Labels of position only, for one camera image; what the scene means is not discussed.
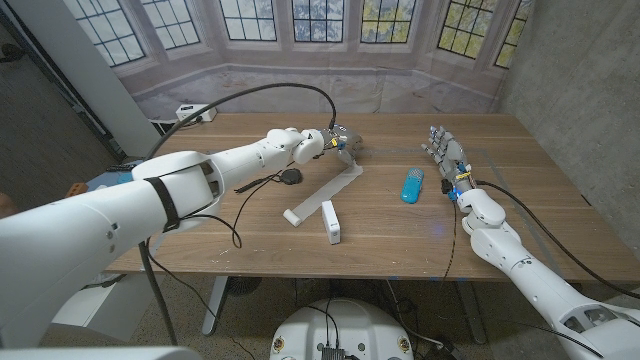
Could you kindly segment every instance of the robotic hand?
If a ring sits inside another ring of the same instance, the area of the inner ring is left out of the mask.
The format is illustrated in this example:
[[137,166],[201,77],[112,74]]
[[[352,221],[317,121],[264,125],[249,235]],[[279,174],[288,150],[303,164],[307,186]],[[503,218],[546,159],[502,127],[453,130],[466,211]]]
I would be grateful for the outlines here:
[[129,183],[0,220],[0,347],[36,346],[60,307],[96,274],[158,231],[186,231],[215,216],[239,182],[332,148],[353,161],[362,138],[336,128],[274,129],[212,155],[160,156],[135,167]]
[[640,352],[640,311],[604,304],[577,292],[538,261],[505,221],[504,209],[477,189],[471,166],[453,135],[431,128],[422,148],[451,182],[449,197],[468,215],[462,226],[480,258],[505,273],[551,328],[570,358],[631,359]]

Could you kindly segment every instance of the blue object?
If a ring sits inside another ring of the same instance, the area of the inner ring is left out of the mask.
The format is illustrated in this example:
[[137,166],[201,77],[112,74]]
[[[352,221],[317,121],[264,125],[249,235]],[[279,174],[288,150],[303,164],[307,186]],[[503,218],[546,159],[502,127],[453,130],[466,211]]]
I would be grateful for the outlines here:
[[420,189],[422,188],[423,178],[424,171],[418,168],[409,169],[407,179],[404,181],[404,187],[402,188],[402,194],[400,194],[402,201],[409,204],[418,201],[418,194],[420,194]]

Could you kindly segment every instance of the wooden table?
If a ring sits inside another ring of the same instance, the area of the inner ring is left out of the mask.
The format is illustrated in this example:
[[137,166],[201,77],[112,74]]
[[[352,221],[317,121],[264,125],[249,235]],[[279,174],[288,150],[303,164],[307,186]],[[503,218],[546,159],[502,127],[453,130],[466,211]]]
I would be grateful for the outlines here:
[[[219,151],[258,141],[273,128],[324,128],[328,121],[327,114],[218,114],[213,123],[178,132],[159,154]],[[420,144],[427,142],[430,125],[444,125],[465,148],[476,179],[511,190],[598,274],[615,281],[640,280],[640,263],[631,251],[515,117],[339,114],[337,122],[360,132],[364,139],[357,157],[364,173],[332,199],[342,229],[340,244],[329,244],[321,210],[298,228],[282,216],[285,209],[295,208],[346,168],[329,152],[305,165],[293,165],[304,175],[302,184],[271,183],[249,200],[237,227],[242,249],[232,245],[224,225],[210,221],[194,231],[167,237],[158,261],[176,273],[439,279],[451,253],[454,207],[440,192],[441,176]],[[400,200],[410,167],[425,172],[422,193],[413,205]],[[508,222],[531,253],[567,280],[593,280],[510,199],[493,189],[487,192],[506,209]],[[220,216],[233,222],[248,194],[227,193]],[[448,279],[506,279],[473,253],[469,235],[459,224],[461,217],[458,211]],[[121,273],[139,269],[137,249],[108,268]]]

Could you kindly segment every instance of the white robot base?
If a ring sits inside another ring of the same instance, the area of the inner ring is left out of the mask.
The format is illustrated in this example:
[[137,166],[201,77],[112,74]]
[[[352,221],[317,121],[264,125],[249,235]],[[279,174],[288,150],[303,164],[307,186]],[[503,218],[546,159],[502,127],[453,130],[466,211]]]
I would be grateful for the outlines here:
[[413,359],[409,337],[389,314],[363,301],[331,299],[325,318],[327,301],[320,300],[296,311],[273,336],[270,360],[303,359]]

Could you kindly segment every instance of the white block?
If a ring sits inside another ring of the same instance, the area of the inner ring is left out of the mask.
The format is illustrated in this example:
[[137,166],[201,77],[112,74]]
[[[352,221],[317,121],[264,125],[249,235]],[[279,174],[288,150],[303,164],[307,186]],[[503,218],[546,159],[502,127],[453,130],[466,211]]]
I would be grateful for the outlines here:
[[324,220],[324,227],[327,230],[329,243],[332,245],[339,243],[340,223],[338,223],[338,217],[333,209],[333,203],[331,200],[322,202],[322,220]]
[[[176,110],[176,115],[178,115],[178,120],[182,120],[182,119],[186,118],[187,116],[193,114],[194,112],[202,109],[205,106],[207,106],[207,104],[182,104],[182,105],[180,105],[178,110]],[[209,109],[209,110],[203,112],[202,114],[200,114],[200,116],[202,116],[202,121],[212,121],[217,113],[218,112],[216,111],[216,108],[213,108],[213,109]]]

